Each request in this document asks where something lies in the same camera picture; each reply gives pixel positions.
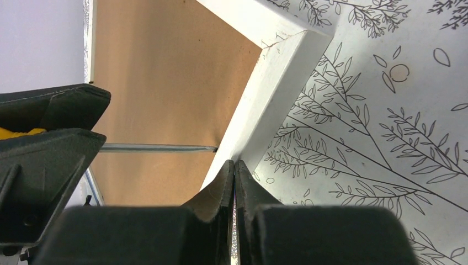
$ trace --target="floral wallpaper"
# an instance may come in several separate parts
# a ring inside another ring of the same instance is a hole
[[[83,0],[83,31],[84,31],[84,82],[89,83],[91,76],[89,68],[91,67],[91,40],[92,40],[92,23],[93,23],[93,0]]]
[[[285,204],[379,206],[468,264],[468,0],[265,0],[334,35],[255,169]]]

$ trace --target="brown cardboard backing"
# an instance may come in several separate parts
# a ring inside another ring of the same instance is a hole
[[[108,142],[221,142],[260,48],[195,0],[97,0],[94,84],[112,93]],[[214,153],[101,153],[108,205],[180,205]]]

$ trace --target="yellow handle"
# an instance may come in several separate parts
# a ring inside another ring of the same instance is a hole
[[[16,138],[16,137],[25,136],[25,135],[40,134],[45,131],[46,131],[45,129],[35,128],[35,129],[30,130],[29,132],[12,132],[7,129],[0,128],[0,140]]]

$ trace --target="picture frame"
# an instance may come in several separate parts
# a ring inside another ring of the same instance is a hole
[[[332,37],[277,8],[275,0],[197,0],[262,49],[200,188],[226,160],[254,171]]]

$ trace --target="line art leaves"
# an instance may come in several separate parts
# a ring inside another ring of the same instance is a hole
[[[304,198],[306,198],[310,194],[310,189],[306,190],[306,193],[304,193]]]
[[[385,34],[385,30],[393,33],[408,17],[411,11],[408,5],[402,4],[404,0],[374,0],[370,5],[364,6],[349,0],[301,0],[299,10],[307,10],[307,19],[314,26],[330,26],[332,23],[323,17],[331,6],[334,6],[336,15],[346,15],[348,22],[367,31],[369,38],[378,38]]]
[[[252,173],[252,176],[253,176],[258,182],[260,182],[260,177],[258,176],[258,174],[257,174],[255,171]]]
[[[416,115],[416,118],[414,120],[414,122],[416,122],[416,124],[418,126],[421,126],[422,124],[424,124],[424,123],[421,123],[420,119],[421,119],[421,114],[419,113],[418,115]],[[411,180],[410,178],[405,177],[402,174],[393,171],[392,169],[386,167],[385,164],[374,160],[372,157],[363,155],[358,150],[348,146],[346,144],[346,142],[341,137],[339,139],[335,139],[335,138],[321,132],[319,129],[315,128],[314,126],[308,125],[308,124],[300,121],[299,119],[294,118],[294,116],[292,116],[291,113],[288,115],[287,120],[293,120],[293,121],[299,123],[300,125],[293,124],[291,126],[291,125],[288,125],[288,123],[286,123],[286,121],[285,121],[286,126],[285,125],[281,126],[281,128],[277,132],[277,136],[275,136],[273,142],[276,141],[276,139],[280,138],[280,140],[285,139],[282,142],[284,142],[286,144],[286,142],[288,142],[288,140],[287,140],[288,138],[287,138],[287,135],[284,135],[284,134],[292,135],[293,132],[299,132],[299,130],[304,130],[304,131],[312,130],[312,131],[315,131],[317,133],[320,133],[324,137],[319,138],[316,141],[313,141],[312,138],[311,138],[311,135],[307,135],[305,137],[302,137],[302,140],[298,140],[297,139],[298,134],[295,134],[296,139],[294,141],[296,142],[296,144],[294,146],[291,144],[290,149],[287,149],[285,146],[280,146],[278,149],[275,149],[273,151],[268,151],[265,154],[265,161],[270,161],[271,165],[274,165],[276,167],[275,172],[282,168],[283,172],[285,172],[285,171],[292,172],[292,178],[295,178],[295,177],[298,177],[298,176],[304,176],[304,178],[307,178],[307,176],[316,175],[319,172],[320,172],[320,174],[318,174],[319,177],[328,176],[330,179],[338,179],[339,177],[347,177],[347,178],[354,177],[354,178],[356,178],[358,180],[361,180],[363,182],[373,181],[373,182],[376,182],[375,184],[378,185],[378,186],[386,187],[386,188],[391,189],[391,190],[394,189],[393,192],[395,192],[395,194],[397,194],[397,195],[400,195],[400,194],[397,193],[396,191],[398,191],[400,193],[414,192],[414,196],[411,197],[411,198],[415,202],[419,202],[418,203],[419,206],[421,206],[420,201],[425,202],[427,204],[430,204],[430,201],[426,197],[426,195],[429,194],[429,195],[437,196],[438,198],[443,199],[444,201],[456,206],[457,208],[468,212],[468,210],[464,209],[462,206],[457,205],[456,203],[451,202],[449,199],[447,199],[447,198],[445,198],[445,197],[443,197],[443,196],[441,196],[439,194],[436,194],[436,193],[432,192],[431,190],[429,190],[426,187],[422,186],[421,184]],[[385,127],[386,129],[390,129],[390,127],[388,127],[385,124],[381,124],[381,126]],[[431,134],[432,131],[434,130],[433,129],[434,128],[434,123],[430,126],[431,129],[428,129],[428,126],[425,126],[425,125],[423,127],[425,127],[424,133],[426,135]],[[340,152],[343,155],[345,154],[344,152],[342,152],[342,150],[344,149],[346,152],[352,153],[353,156],[358,156],[358,157],[360,156],[360,157],[366,158],[370,162],[374,163],[376,166],[381,167],[381,169],[384,170],[385,172],[387,172],[389,174],[393,174],[396,178],[398,178],[398,177],[403,178],[406,181],[409,181],[409,182],[413,183],[414,185],[418,186],[419,189],[404,187],[404,186],[401,186],[401,185],[396,185],[396,184],[393,184],[393,183],[376,180],[376,179],[373,179],[372,177],[368,178],[366,176],[360,175],[355,170],[353,170],[353,168],[352,168],[353,165],[349,165],[349,164],[345,163],[341,159],[341,156],[339,155],[338,151],[337,152],[328,152],[327,151],[327,154],[325,155],[324,151],[323,151],[323,148],[321,148],[322,140],[325,143],[327,143],[328,141],[331,141],[334,144],[334,148],[339,147]],[[362,187],[362,188],[358,187],[358,188],[360,190],[363,190],[364,192],[367,192],[366,190],[367,190],[367,188],[370,188],[370,186],[369,187]],[[352,197],[354,195],[362,195],[362,192],[360,190],[357,190],[357,193],[353,193],[352,195],[350,195],[350,197]],[[376,189],[375,187],[372,188],[372,190],[374,191],[374,193],[376,193],[376,191],[380,192],[380,190]],[[401,213],[402,213],[403,208],[401,206],[402,206],[403,202],[408,203],[408,205],[412,209],[415,209],[416,211],[422,210],[424,212],[423,207],[421,206],[421,208],[419,208],[418,206],[414,205],[412,200],[407,200],[407,199],[404,199],[404,198],[400,198],[396,202],[394,201],[394,199],[392,200],[393,205],[395,205],[395,207],[397,209],[397,213],[398,213],[397,216],[400,216]]]
[[[366,205],[385,207],[389,210],[393,210],[397,218],[400,218],[402,215],[401,199],[404,199],[409,206],[423,215],[425,215],[425,212],[420,206],[420,203],[424,202],[432,205],[426,197],[418,194],[417,190],[398,186],[384,187],[377,184],[372,185],[371,187],[360,179],[357,179],[356,181],[360,185],[359,188],[354,188],[356,192],[353,192],[353,188],[350,185],[345,191],[338,182],[335,182],[338,190],[331,190],[329,193],[335,194],[336,198],[340,198],[344,195],[344,200],[341,203],[342,206],[354,203],[355,206]]]
[[[468,108],[468,103],[463,103],[463,104],[456,105],[455,107],[452,108],[451,111],[457,112],[459,110],[463,110],[463,109],[466,109],[466,108]]]
[[[435,0],[427,13],[442,14],[444,11],[451,11],[451,18],[442,25],[440,29],[457,29],[460,26],[468,25],[468,1],[467,0]]]
[[[311,119],[316,124],[343,123],[349,127],[350,133],[368,136],[390,168],[367,129],[370,123],[369,107],[360,103],[365,97],[355,92],[351,94],[351,88],[357,83],[360,73],[355,76],[348,75],[352,57],[340,61],[342,48],[342,44],[339,44],[333,59],[323,55],[319,60],[310,80],[291,108],[292,115],[300,115],[301,119]]]
[[[348,165],[348,162],[346,161],[346,158],[344,157],[343,153],[341,152],[341,150],[339,148],[337,148],[337,152],[339,154],[339,156],[341,157],[341,159],[343,160],[343,162],[346,164],[346,166]]]
[[[387,141],[394,141],[399,139],[402,144],[398,144],[391,152],[400,152],[397,158],[417,158],[412,168],[415,170],[412,175],[423,175],[435,173],[431,175],[431,179],[427,184],[440,183],[448,181],[457,176],[468,177],[466,172],[459,166],[460,163],[460,148],[457,142],[453,148],[453,156],[450,154],[450,148],[444,150],[449,134],[445,134],[436,144],[431,139],[431,135],[435,128],[435,121],[431,124],[430,128],[425,123],[418,126],[421,118],[421,113],[413,116],[405,115],[405,110],[400,109],[401,114],[392,109],[389,118],[393,119],[396,124],[396,130],[393,125],[380,124],[389,133],[382,135],[387,138]]]
[[[281,9],[289,10],[289,5],[290,5],[289,0],[267,0],[267,1]]]
[[[393,60],[397,59],[398,56],[401,53],[401,46],[399,46],[395,52],[393,53]],[[385,61],[381,56],[374,54],[374,59],[377,62],[377,64],[383,68],[385,68],[384,71],[382,71],[382,80],[384,81],[384,84],[386,87],[390,89],[393,93],[396,93],[395,91],[395,85],[393,84],[394,82],[401,83],[404,82],[408,79],[408,76],[410,75],[410,68],[402,63],[391,65],[389,66],[389,63]]]
[[[454,249],[451,254],[448,256],[441,251],[439,251],[430,238],[423,233],[422,231],[418,230],[417,228],[414,229],[417,235],[420,237],[416,238],[414,233],[411,231],[409,233],[409,238],[408,241],[410,242],[409,244],[412,246],[412,248],[415,251],[416,258],[420,262],[420,264],[424,265],[432,265],[432,262],[434,264],[447,264],[446,262],[450,262],[450,264],[457,264],[461,265],[461,263],[457,262],[454,260],[456,257],[460,257],[463,254],[465,254],[465,247],[459,247]]]
[[[434,57],[434,60],[439,64],[446,67],[450,67],[450,58],[447,55],[447,53],[441,48],[435,48],[434,52],[432,53],[432,56]]]

